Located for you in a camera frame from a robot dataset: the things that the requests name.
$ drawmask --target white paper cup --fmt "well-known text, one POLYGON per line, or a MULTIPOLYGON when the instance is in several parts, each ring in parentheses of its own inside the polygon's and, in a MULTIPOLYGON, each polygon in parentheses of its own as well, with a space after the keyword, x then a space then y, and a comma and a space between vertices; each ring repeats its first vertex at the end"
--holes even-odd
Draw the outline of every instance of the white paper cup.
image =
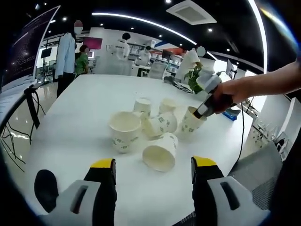
POLYGON ((141 119, 132 112, 118 112, 111 117, 109 126, 114 149, 120 153, 130 152, 141 132, 141 119))
POLYGON ((134 112, 143 112, 145 113, 143 118, 149 118, 151 115, 151 101, 148 98, 142 97, 136 99, 134 105, 134 112))
POLYGON ((197 109, 195 107, 188 107, 182 122, 179 126, 179 131, 177 136, 179 138, 187 138, 189 137, 194 131, 196 131, 206 120, 206 117, 202 117, 198 119, 194 116, 194 112, 197 109))
POLYGON ((176 117, 172 112, 160 114, 144 121, 144 131, 149 137, 159 136, 163 133, 173 133, 178 127, 176 117))
POLYGON ((142 154, 146 165, 160 172, 167 172, 175 165, 178 138, 172 133, 163 134, 158 140, 150 142, 142 154))
POLYGON ((176 103, 173 99, 164 98, 159 107, 159 114, 165 113, 165 112, 173 112, 176 108, 176 103))

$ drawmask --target person in white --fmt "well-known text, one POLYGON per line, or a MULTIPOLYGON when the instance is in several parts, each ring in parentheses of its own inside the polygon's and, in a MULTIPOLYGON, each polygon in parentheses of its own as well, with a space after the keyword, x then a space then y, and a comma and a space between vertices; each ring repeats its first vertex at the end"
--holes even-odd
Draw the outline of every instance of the person in white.
POLYGON ((118 60, 122 60, 128 57, 130 53, 130 46, 127 44, 127 40, 131 38, 129 33, 124 33, 122 39, 119 39, 116 44, 112 46, 112 54, 117 57, 118 60))
POLYGON ((57 50, 57 59, 55 67, 55 79, 58 80, 57 97, 71 84, 74 80, 74 65, 75 65, 75 49, 76 49, 76 34, 83 31, 83 23, 77 20, 74 27, 70 28, 60 39, 60 44, 57 50))
POLYGON ((150 64, 150 58, 151 58, 151 53, 150 53, 151 47, 147 46, 145 47, 145 50, 141 50, 139 52, 137 64, 138 65, 143 65, 143 66, 148 66, 150 64))
POLYGON ((201 66, 200 59, 198 57, 198 54, 196 52, 195 48, 192 48, 183 58, 182 63, 180 64, 180 67, 175 75, 176 79, 180 79, 182 83, 184 83, 184 76, 195 66, 201 66))

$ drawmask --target office chair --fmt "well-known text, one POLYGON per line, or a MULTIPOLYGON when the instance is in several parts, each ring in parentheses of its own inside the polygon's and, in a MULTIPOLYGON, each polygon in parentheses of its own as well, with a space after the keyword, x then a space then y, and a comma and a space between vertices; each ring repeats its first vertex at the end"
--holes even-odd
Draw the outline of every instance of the office chair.
POLYGON ((167 64, 154 62, 148 73, 141 72, 141 77, 147 76, 153 79, 162 79, 166 68, 167 68, 167 64))

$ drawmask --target person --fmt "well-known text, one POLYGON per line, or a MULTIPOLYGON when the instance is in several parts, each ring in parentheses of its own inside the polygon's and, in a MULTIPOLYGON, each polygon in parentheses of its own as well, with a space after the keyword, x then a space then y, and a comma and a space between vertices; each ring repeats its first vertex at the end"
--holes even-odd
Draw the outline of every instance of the person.
POLYGON ((129 33, 124 33, 122 39, 119 39, 116 44, 112 46, 112 54, 117 57, 117 59, 122 60, 128 57, 130 53, 130 46, 127 40, 131 38, 129 33))
POLYGON ((183 58, 182 63, 179 66, 177 73, 175 74, 176 79, 180 79, 182 83, 184 83, 185 75, 193 70, 195 66, 201 67, 202 64, 198 57, 197 51, 195 48, 192 48, 183 58))
POLYGON ((75 73, 77 76, 81 74, 88 74, 88 53, 90 49, 86 45, 79 48, 79 53, 75 55, 75 73))
POLYGON ((74 80, 74 64, 76 49, 76 34, 83 31, 83 23, 80 20, 75 21, 74 26, 70 27, 63 37, 57 50, 55 79, 58 80, 57 97, 71 84, 74 80))
POLYGON ((147 66, 150 63, 151 58, 151 47, 147 46, 145 47, 145 50, 141 50, 138 56, 138 64, 141 63, 141 65, 147 66))
MULTIPOLYGON (((222 94, 232 95, 233 102, 239 104, 249 97, 286 94, 301 88, 301 51, 299 57, 274 72, 264 75, 230 80, 218 85, 214 99, 222 94)), ((228 105, 219 106, 215 112, 222 113, 228 105)), ((270 201, 270 217, 264 225, 295 225, 299 221, 301 192, 301 130, 290 153, 283 162, 274 193, 270 201)))

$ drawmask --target air vent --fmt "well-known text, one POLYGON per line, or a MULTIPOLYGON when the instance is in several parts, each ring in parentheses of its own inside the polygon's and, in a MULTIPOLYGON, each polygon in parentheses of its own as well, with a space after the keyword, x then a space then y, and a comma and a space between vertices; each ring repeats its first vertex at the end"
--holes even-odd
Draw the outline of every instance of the air vent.
POLYGON ((166 10, 166 12, 191 25, 216 23, 216 20, 209 13, 191 0, 180 2, 166 10))

